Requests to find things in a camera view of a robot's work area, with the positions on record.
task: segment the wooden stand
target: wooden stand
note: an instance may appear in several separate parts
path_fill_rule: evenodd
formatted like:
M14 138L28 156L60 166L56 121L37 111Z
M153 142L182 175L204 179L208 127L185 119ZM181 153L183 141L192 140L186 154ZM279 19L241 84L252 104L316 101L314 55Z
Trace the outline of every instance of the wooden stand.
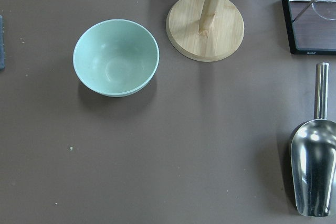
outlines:
M179 0L169 11L166 30L183 55L198 61L217 61L238 49L244 22L229 0Z

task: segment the mint green bowl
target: mint green bowl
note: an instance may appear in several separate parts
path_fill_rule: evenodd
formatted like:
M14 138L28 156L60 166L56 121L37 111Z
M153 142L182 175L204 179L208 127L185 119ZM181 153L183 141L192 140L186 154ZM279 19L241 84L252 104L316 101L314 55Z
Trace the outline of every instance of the mint green bowl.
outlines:
M124 19L100 22L78 40L73 67L89 89L109 97L141 90L159 64L159 48L143 26Z

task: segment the silver scoop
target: silver scoop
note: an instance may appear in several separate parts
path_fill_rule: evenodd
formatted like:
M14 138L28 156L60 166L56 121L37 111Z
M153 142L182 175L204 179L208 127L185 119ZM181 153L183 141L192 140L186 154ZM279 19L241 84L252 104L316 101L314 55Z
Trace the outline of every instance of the silver scoop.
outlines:
M291 165L298 212L336 212L336 123L327 120L328 63L316 67L314 120L298 128L291 143Z

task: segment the round wooden base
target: round wooden base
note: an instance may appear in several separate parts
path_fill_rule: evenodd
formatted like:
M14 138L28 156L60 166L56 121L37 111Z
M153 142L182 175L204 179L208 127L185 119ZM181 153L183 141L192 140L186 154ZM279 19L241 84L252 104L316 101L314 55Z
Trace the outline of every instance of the round wooden base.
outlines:
M203 3L204 0L179 0L169 11L167 34L173 46L193 60L222 60L242 43L243 18L229 0L219 0L211 28L200 33Z

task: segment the tabletop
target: tabletop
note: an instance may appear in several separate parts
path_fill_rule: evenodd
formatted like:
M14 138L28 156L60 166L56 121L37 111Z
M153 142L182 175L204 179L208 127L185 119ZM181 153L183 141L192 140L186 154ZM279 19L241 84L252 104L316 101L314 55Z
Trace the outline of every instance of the tabletop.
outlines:
M230 0L240 47L188 59L165 30L177 1L0 0L0 223L335 223L298 214L288 147L313 119L319 62L336 120L335 56L290 53L281 0ZM153 79L122 98L72 65L79 37L115 18L160 50Z

